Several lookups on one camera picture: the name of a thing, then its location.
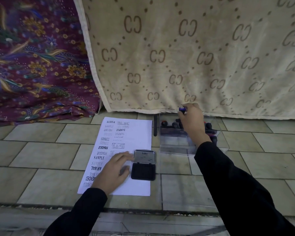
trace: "patterned fabric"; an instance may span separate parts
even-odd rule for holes
[[[76,5],[108,111],[295,119],[295,0]]]
[[[0,126],[98,108],[73,0],[0,0]]]

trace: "purple fabric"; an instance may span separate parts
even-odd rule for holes
[[[0,0],[0,126],[98,108],[73,0]]]

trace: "white paper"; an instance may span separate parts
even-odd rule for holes
[[[152,121],[105,117],[99,130],[90,160],[80,183],[78,194],[83,194],[93,183],[111,157],[119,152],[136,149],[151,150]],[[126,165],[132,170],[132,162]],[[150,196],[150,181],[134,180],[130,175],[113,195]]]

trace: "long sleeve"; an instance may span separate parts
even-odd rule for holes
[[[88,236],[106,201],[107,196],[101,189],[87,189],[73,209],[59,216],[44,235]]]
[[[194,158],[230,235],[295,235],[270,193],[213,143],[202,143]]]

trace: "brown monogram pattern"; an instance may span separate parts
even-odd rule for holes
[[[295,119],[295,0],[75,0],[108,111]]]

